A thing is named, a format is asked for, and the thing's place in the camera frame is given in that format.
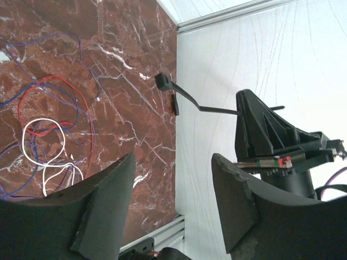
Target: marble floor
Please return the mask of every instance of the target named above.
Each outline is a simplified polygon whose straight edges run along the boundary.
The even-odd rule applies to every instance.
[[[175,24],[155,0],[0,0],[0,6],[0,103],[32,83],[29,76],[41,80],[58,75],[66,79],[85,96],[95,129],[95,145],[89,156],[91,130],[87,117],[81,114],[71,135],[67,135],[62,159],[80,160],[78,166],[90,176],[124,154],[135,152],[137,177],[123,243],[172,221],[176,118],[170,93],[159,92],[153,77],[160,71],[176,80]],[[29,76],[5,49],[8,42],[23,43],[59,32],[77,34],[81,49],[75,35],[56,35],[9,48]],[[77,91],[59,79],[47,82],[67,91],[86,110]],[[68,100],[66,94],[59,96]],[[76,119],[73,107],[35,88],[23,99],[21,122],[19,100],[0,107],[0,151],[20,142],[23,126],[32,119]],[[77,145],[75,140],[86,143]],[[44,148],[40,156],[54,156],[60,143],[61,136],[55,131],[38,137],[37,144]],[[4,153],[0,159],[0,184],[5,192],[21,187],[34,167],[19,147]],[[48,193],[62,181],[65,187],[70,178],[63,179],[62,175],[50,181]],[[41,172],[16,195],[42,197]]]

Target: white wall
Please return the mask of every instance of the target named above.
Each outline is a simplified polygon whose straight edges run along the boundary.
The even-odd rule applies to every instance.
[[[204,106],[235,109],[249,88],[305,131],[347,140],[347,1],[308,0],[178,36],[177,81]],[[185,215],[185,253],[225,254],[210,160],[236,160],[236,117],[198,112],[178,96],[176,209]],[[311,170],[314,186],[346,165]],[[337,183],[346,183],[347,173]],[[336,196],[326,192],[326,198]]]
[[[176,23],[209,15],[252,0],[157,0]]]

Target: purple cable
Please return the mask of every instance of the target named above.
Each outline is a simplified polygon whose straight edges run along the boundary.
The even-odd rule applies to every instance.
[[[347,171],[347,167],[342,167],[340,170],[338,170],[336,173],[334,173],[334,174],[329,178],[329,180],[327,180],[327,182],[324,184],[324,186],[330,185],[340,174],[344,173],[345,171]],[[320,197],[321,197],[321,198],[323,197],[324,191],[326,191],[326,189],[325,189],[325,190],[322,190],[322,192],[321,192],[321,194],[320,194]]]
[[[59,102],[65,104],[65,105],[74,107],[75,109],[78,109],[78,111],[80,111],[80,112],[83,113],[85,116],[87,116],[87,119],[88,119],[89,123],[90,123],[91,126],[92,126],[93,135],[95,136],[94,124],[93,124],[93,121],[92,121],[92,119],[90,118],[90,116],[89,116],[89,114],[88,114],[87,112],[85,112],[83,109],[77,107],[75,104],[69,103],[69,102],[67,102],[67,101],[65,101],[65,100],[62,100],[62,99],[58,98],[57,96],[55,96],[54,94],[52,94],[50,91],[44,90],[44,92],[47,93],[47,94],[49,94],[50,96],[52,96],[53,98],[55,98],[55,99],[58,100]],[[35,126],[35,128],[34,128],[34,131],[37,130],[37,128],[38,128],[38,126],[39,126],[40,123],[41,123],[41,122],[38,122],[38,123],[36,124],[36,126]],[[72,134],[71,134],[68,130],[66,130],[66,132],[67,132],[67,133],[69,134],[69,136],[75,141],[75,143],[78,144],[78,145],[80,145],[80,146],[84,145],[84,144],[87,142],[87,139],[86,139],[86,141],[84,141],[83,143],[79,143],[79,142],[72,136]],[[34,135],[32,135],[32,136],[31,136],[31,142],[34,142],[34,138],[35,138]],[[96,138],[94,138],[94,140],[93,140],[93,148],[95,147],[95,144],[96,144]],[[82,160],[86,159],[86,158],[91,154],[91,152],[92,152],[92,150],[91,150],[85,157],[83,157],[82,159],[80,159],[80,160],[78,160],[78,161],[82,161]]]
[[[59,186],[56,188],[55,191],[59,191],[59,190],[61,189],[61,186],[62,186],[63,183],[65,182],[66,177],[68,176],[68,173],[69,173],[70,169],[71,169],[71,166],[67,168],[67,170],[66,170],[66,172],[65,172],[65,175],[64,175],[64,178],[61,180]]]
[[[41,199],[40,197],[29,197],[29,196],[11,196],[6,199]]]
[[[30,145],[31,147],[35,146],[35,147],[38,148],[40,151],[42,151],[42,152],[44,153],[44,155],[46,156],[46,153],[45,153],[44,149],[42,149],[40,146],[37,146],[37,145],[35,145],[35,144],[33,144],[33,143],[30,143],[30,142],[29,142],[29,143],[26,143],[26,145]],[[5,155],[5,153],[6,153],[7,151],[11,150],[12,148],[18,147],[18,146],[20,147],[19,144],[17,144],[17,145],[12,145],[12,146],[6,148],[5,150],[3,150],[3,151],[0,153],[0,159],[1,159],[2,156]]]
[[[75,34],[74,32],[56,32],[56,33],[54,33],[54,34],[49,34],[49,35],[47,35],[47,36],[42,36],[42,37],[39,37],[39,38],[30,40],[30,41],[28,41],[28,42],[23,42],[23,43],[7,43],[7,44],[5,44],[5,50],[6,50],[6,51],[8,52],[8,54],[11,56],[11,58],[17,63],[17,65],[20,67],[20,69],[21,69],[29,78],[31,78],[31,80],[33,81],[33,83],[35,83],[36,85],[42,87],[42,85],[38,82],[38,80],[35,79],[34,76],[30,75],[30,74],[27,72],[27,70],[21,65],[21,63],[17,60],[17,58],[15,57],[15,55],[14,55],[12,52],[10,52],[9,47],[26,47],[26,46],[28,46],[28,45],[30,45],[30,44],[37,43],[37,42],[39,42],[39,41],[46,40],[46,39],[48,39],[48,38],[52,38],[52,37],[58,36],[58,35],[73,35],[73,36],[75,36],[75,37],[78,38],[78,47],[79,47],[79,50],[80,50],[79,63],[80,63],[83,67],[87,68],[92,74],[94,73],[94,74],[98,77],[98,81],[99,81],[99,83],[100,83],[101,91],[100,91],[100,93],[95,97],[95,99],[98,98],[98,97],[100,96],[101,92],[104,90],[104,89],[103,89],[103,86],[102,86],[102,83],[101,83],[101,78],[100,78],[99,74],[97,74],[97,73],[95,72],[95,70],[93,70],[91,67],[88,67],[88,66],[82,64],[82,41],[81,41],[81,37],[80,37],[79,35]]]

